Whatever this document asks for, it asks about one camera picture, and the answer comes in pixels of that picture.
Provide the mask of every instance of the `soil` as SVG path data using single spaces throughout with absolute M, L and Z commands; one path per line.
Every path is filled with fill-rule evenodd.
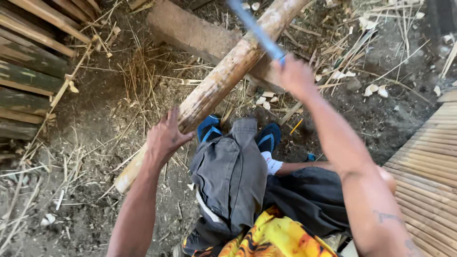
M 173 2 L 186 8 L 192 1 Z M 324 2 L 318 0 L 313 5 L 312 12 L 305 12 L 294 20 L 298 25 L 322 33 L 323 37 L 318 38 L 289 28 L 292 36 L 307 48 L 301 50 L 283 36 L 279 42 L 287 51 L 311 56 L 316 48 L 320 52 L 330 47 L 335 41 L 330 41 L 330 38 L 336 37 L 331 27 L 342 23 L 343 19 L 351 19 L 351 13 L 361 6 L 355 1 L 352 5 L 344 2 L 328 9 Z M 263 2 L 256 15 L 260 15 L 269 3 Z M 112 1 L 102 3 L 104 12 L 113 4 Z M 25 225 L 13 237 L 5 257 L 106 255 L 111 231 L 124 198 L 111 188 L 114 179 L 122 171 L 122 167 L 117 170 L 116 168 L 143 145 L 148 128 L 160 115 L 171 106 L 179 105 L 195 88 L 193 85 L 180 85 L 179 80 L 171 79 L 181 72 L 176 69 L 184 67 L 177 64 L 187 63 L 191 55 L 167 44 L 155 44 L 144 22 L 147 11 L 136 15 L 128 15 L 129 12 L 126 3 L 115 9 L 110 26 L 106 26 L 111 27 L 116 21 L 117 26 L 122 29 L 111 46 L 113 56 L 108 59 L 104 52 L 94 52 L 90 56 L 84 67 L 98 70 L 80 69 L 75 80 L 79 93 L 64 94 L 55 109 L 56 122 L 50 123 L 46 132 L 39 137 L 43 145 L 39 147 L 32 162 L 37 165 L 52 164 L 54 167 L 50 167 L 49 171 L 39 169 L 27 174 L 29 181 L 21 189 L 21 196 L 12 217 L 19 216 L 23 209 L 22 204 L 32 195 L 39 177 L 43 182 L 38 196 L 27 212 Z M 244 30 L 243 24 L 228 12 L 222 0 L 212 1 L 195 10 L 194 14 L 221 26 L 227 26 L 225 22 L 228 17 L 228 29 Z M 329 19 L 325 22 L 326 27 L 323 27 L 321 21 L 326 16 L 329 16 Z M 382 75 L 404 60 L 406 53 L 402 58 L 399 48 L 402 47 L 403 40 L 397 20 L 381 17 L 379 22 L 377 36 L 370 43 L 366 56 L 358 60 L 357 67 Z M 379 165 L 386 162 L 437 109 L 437 96 L 433 92 L 435 85 L 444 90 L 453 82 L 452 79 L 438 81 L 443 60 L 451 46 L 430 31 L 426 20 L 415 21 L 414 25 L 409 32 L 411 53 L 426 40 L 431 41 L 401 65 L 399 73 L 396 69 L 387 77 L 398 77 L 430 103 L 392 83 L 387 87 L 388 98 L 382 98 L 376 93 L 364 97 L 362 95 L 365 88 L 376 77 L 358 71 L 354 72 L 362 88 L 357 90 L 343 84 L 334 91 L 333 88 L 322 90 L 324 98 L 349 121 Z M 362 33 L 355 21 L 343 26 L 340 30 L 342 36 L 338 38 L 348 33 L 349 26 L 354 27 L 354 33 L 349 36 L 347 49 L 352 47 Z M 104 28 L 99 32 L 102 38 L 106 38 L 110 29 Z M 84 51 L 85 49 L 79 50 L 80 56 Z M 77 60 L 79 57 L 72 61 L 73 65 Z M 184 71 L 182 78 L 202 80 L 210 70 L 204 67 L 188 69 Z M 457 70 L 453 66 L 447 78 L 456 75 Z M 240 117 L 256 117 L 260 128 L 267 123 L 278 121 L 285 114 L 265 110 L 253 103 L 246 104 L 252 99 L 255 102 L 262 94 L 259 89 L 253 97 L 247 96 L 245 91 L 248 83 L 240 82 L 226 97 L 226 101 L 222 101 L 215 110 L 215 113 L 222 117 L 233 108 L 223 125 L 225 132 L 229 131 L 233 121 Z M 383 85 L 385 81 L 378 80 L 374 83 Z M 279 96 L 279 102 L 272 104 L 272 109 L 291 108 L 295 103 L 289 94 L 285 94 Z M 290 134 L 302 118 L 303 122 Z M 307 153 L 314 153 L 319 160 L 325 160 L 312 119 L 305 107 L 302 114 L 295 114 L 289 119 L 282 131 L 283 138 L 275 150 L 275 159 L 302 161 Z M 199 217 L 195 191 L 188 187 L 191 181 L 187 169 L 196 146 L 197 140 L 194 139 L 178 149 L 174 155 L 175 161 L 170 161 L 161 172 L 154 235 L 148 256 L 171 256 L 172 247 L 181 242 Z M 78 176 L 73 177 L 70 184 L 63 183 L 65 166 L 69 174 L 73 169 L 78 170 Z M 4 187 L 12 188 L 1 192 L 2 215 L 14 195 L 13 181 L 5 179 L 2 182 Z M 64 198 L 60 209 L 56 210 L 57 201 L 53 199 L 59 198 L 62 189 L 65 191 Z M 56 221 L 50 226 L 40 226 L 45 214 L 53 214 Z

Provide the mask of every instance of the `tattoo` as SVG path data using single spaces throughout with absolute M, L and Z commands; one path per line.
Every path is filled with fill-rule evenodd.
M 385 220 L 396 220 L 398 221 L 400 224 L 403 224 L 403 220 L 398 217 L 397 215 L 393 215 L 393 214 L 388 214 L 388 213 L 383 213 L 383 212 L 378 212 L 376 210 L 373 211 L 373 213 L 375 215 L 378 216 L 379 218 L 379 223 L 384 223 Z
M 424 255 L 420 252 L 419 248 L 414 244 L 412 239 L 408 239 L 404 242 L 406 248 L 408 248 L 408 252 L 406 253 L 408 257 L 424 257 Z

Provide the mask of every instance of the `white sock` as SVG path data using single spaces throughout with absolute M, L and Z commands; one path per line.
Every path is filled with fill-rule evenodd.
M 274 160 L 272 159 L 271 157 L 271 153 L 270 152 L 262 152 L 261 153 L 263 158 L 265 158 L 265 161 L 266 161 L 266 165 L 268 167 L 268 174 L 269 175 L 275 175 L 276 172 L 281 169 L 282 167 L 282 161 L 277 161 L 277 160 Z

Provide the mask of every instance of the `shoe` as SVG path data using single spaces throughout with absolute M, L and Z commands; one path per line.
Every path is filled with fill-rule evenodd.
M 220 119 L 215 114 L 208 115 L 198 125 L 197 134 L 200 143 L 223 136 L 220 129 Z
M 278 124 L 270 123 L 266 125 L 257 135 L 257 146 L 261 153 L 273 152 L 281 141 L 281 129 Z

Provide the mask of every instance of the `yellow patterned cloth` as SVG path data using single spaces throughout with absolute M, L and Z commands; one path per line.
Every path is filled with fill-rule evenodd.
M 211 256 L 213 248 L 196 252 L 195 257 Z M 299 222 L 281 217 L 272 207 L 260 214 L 254 226 L 243 236 L 228 242 L 219 257 L 337 257 L 336 253 L 320 238 Z

